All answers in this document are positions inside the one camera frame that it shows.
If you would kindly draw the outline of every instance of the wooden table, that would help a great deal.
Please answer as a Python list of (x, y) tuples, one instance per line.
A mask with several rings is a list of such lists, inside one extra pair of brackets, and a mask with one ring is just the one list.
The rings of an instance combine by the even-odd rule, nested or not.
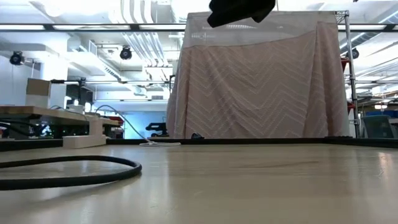
[[(112, 155), (142, 175), (106, 185), (0, 192), (0, 223), (398, 223), (398, 151), (323, 144), (103, 146), (3, 152), (0, 161)], [(0, 178), (106, 174), (126, 167), (65, 162)]]
[[(52, 110), (36, 106), (0, 106), (0, 119), (13, 119), (26, 123), (37, 123), (57, 126), (85, 126), (88, 125), (82, 114), (70, 113), (64, 110)], [(108, 133), (111, 127), (119, 127), (119, 122), (101, 118), (105, 132)], [(13, 126), (19, 129), (27, 129), (27, 126), (16, 124)], [(10, 132), (15, 139), (25, 139), (26, 136)]]

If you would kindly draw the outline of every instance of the pink fabric curtain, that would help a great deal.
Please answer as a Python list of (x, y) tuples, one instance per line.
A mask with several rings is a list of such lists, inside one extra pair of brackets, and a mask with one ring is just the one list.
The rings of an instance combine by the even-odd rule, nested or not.
[(167, 108), (170, 137), (348, 135), (336, 24), (293, 38), (182, 50)]

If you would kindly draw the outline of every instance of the white cable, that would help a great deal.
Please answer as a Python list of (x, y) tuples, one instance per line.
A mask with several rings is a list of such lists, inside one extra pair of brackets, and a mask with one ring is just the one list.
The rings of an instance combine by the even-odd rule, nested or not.
[(181, 143), (179, 143), (179, 142), (176, 142), (176, 143), (166, 143), (166, 142), (154, 142), (154, 141), (151, 141), (151, 140), (145, 138), (142, 134), (140, 134), (140, 133), (134, 128), (134, 126), (130, 123), (130, 121), (129, 121), (128, 119), (126, 119), (118, 110), (116, 110), (116, 109), (113, 108), (112, 106), (110, 106), (110, 105), (102, 105), (102, 106), (100, 106), (99, 108), (97, 108), (97, 110), (95, 111), (95, 113), (97, 113), (97, 111), (98, 111), (100, 108), (102, 108), (102, 107), (111, 108), (115, 113), (118, 113), (118, 114), (120, 115), (120, 117), (122, 117), (122, 118), (124, 119), (124, 121), (127, 122), (127, 124), (129, 124), (130, 127), (131, 127), (142, 139), (144, 139), (145, 141), (147, 141), (147, 143), (141, 143), (140, 146), (152, 146), (152, 147), (154, 147), (154, 146), (180, 146), (180, 145), (181, 145)]

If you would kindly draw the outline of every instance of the fluorescent light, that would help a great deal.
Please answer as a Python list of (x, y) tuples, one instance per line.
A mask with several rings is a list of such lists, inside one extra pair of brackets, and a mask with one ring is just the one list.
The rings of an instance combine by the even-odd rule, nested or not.
[(142, 100), (142, 99), (137, 99), (137, 100), (123, 100), (124, 102), (143, 102), (143, 101), (148, 101), (148, 100)]
[(154, 29), (154, 30), (185, 30), (185, 24), (151, 24), (151, 25), (140, 25), (140, 29)]
[(178, 34), (178, 35), (170, 34), (169, 38), (184, 38), (184, 35), (183, 34)]
[(0, 29), (5, 30), (44, 30), (42, 25), (0, 25)]
[(86, 82), (86, 84), (97, 84), (97, 85), (100, 85), (100, 84), (107, 84), (107, 85), (109, 85), (109, 84), (112, 84), (112, 83), (116, 83), (117, 81), (87, 81)]
[(57, 30), (127, 30), (130, 29), (129, 26), (124, 25), (101, 25), (101, 24), (85, 24), (85, 25), (68, 25), (68, 24), (61, 24), (61, 25), (54, 25), (54, 29)]
[(149, 85), (149, 84), (164, 84), (165, 81), (127, 81), (128, 84), (133, 85)]
[(66, 84), (66, 85), (79, 85), (79, 82), (78, 81), (64, 81), (63, 84)]
[(376, 110), (386, 109), (387, 107), (387, 105), (374, 105), (374, 109)]
[[(338, 25), (339, 29), (345, 29), (345, 25)], [(386, 28), (386, 25), (378, 24), (378, 25), (349, 25), (349, 29), (351, 32), (355, 32), (356, 30), (383, 30)]]
[(120, 100), (95, 100), (96, 102), (118, 102)]

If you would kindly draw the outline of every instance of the white pipe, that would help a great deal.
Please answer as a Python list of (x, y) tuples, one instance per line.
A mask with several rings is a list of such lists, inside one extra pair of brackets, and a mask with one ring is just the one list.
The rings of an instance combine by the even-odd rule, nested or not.
[[(122, 5), (121, 5), (121, 0), (116, 1), (116, 4), (114, 5), (114, 8), (109, 11), (109, 20), (112, 23), (118, 24), (118, 23), (125, 23), (126, 21), (123, 19), (122, 13), (121, 13)], [(151, 65), (151, 62), (145, 58), (145, 56), (142, 54), (138, 46), (130, 40), (128, 35), (126, 33), (122, 33), (122, 36), (124, 40), (132, 47), (135, 51), (135, 53), (138, 55), (138, 57), (145, 62), (147, 65)]]
[[(123, 18), (127, 23), (134, 23), (134, 20), (132, 19), (131, 16), (131, 0), (124, 0), (123, 1)], [(137, 23), (143, 23), (142, 19), (141, 19), (141, 0), (134, 0), (134, 9), (133, 9), (133, 13), (134, 15), (139, 14), (139, 17), (134, 16), (134, 18), (136, 19)], [(139, 44), (139, 46), (143, 49), (142, 53), (151, 61), (152, 65), (157, 65), (157, 62), (155, 60), (155, 58), (153, 57), (153, 55), (151, 54), (149, 48), (147, 47), (147, 45), (144, 43), (141, 35), (133, 33), (131, 35), (134, 40)]]
[[(145, 0), (145, 5), (144, 5), (144, 19), (146, 20), (147, 23), (154, 23), (154, 21), (152, 20), (152, 0)], [(164, 52), (163, 52), (163, 48), (162, 48), (162, 44), (160, 43), (159, 40), (159, 36), (157, 35), (157, 33), (153, 32), (153, 33), (149, 33), (150, 38), (152, 39), (153, 43), (155, 43), (155, 46), (153, 46), (152, 48), (154, 48), (154, 50), (159, 53), (159, 59), (163, 60), (163, 64), (165, 66), (169, 66), (169, 63), (167, 61), (167, 59), (164, 56)]]

